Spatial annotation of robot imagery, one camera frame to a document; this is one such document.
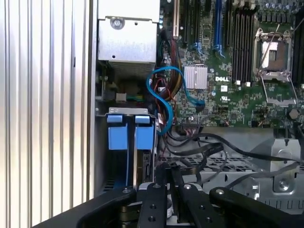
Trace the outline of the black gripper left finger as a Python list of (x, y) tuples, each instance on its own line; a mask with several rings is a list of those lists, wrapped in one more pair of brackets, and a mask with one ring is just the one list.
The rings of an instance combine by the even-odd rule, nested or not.
[(122, 187), (106, 192), (66, 212), (54, 216), (36, 228), (115, 228), (123, 206), (140, 202), (138, 228), (164, 228), (167, 220), (167, 178), (162, 163), (156, 168), (156, 182), (145, 190)]

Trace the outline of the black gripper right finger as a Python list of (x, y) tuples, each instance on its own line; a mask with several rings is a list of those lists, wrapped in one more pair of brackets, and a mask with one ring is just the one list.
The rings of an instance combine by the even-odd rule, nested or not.
[(291, 215), (223, 187), (208, 194), (183, 181), (178, 166), (171, 167), (170, 191), (178, 221), (196, 228), (302, 228), (303, 215)]

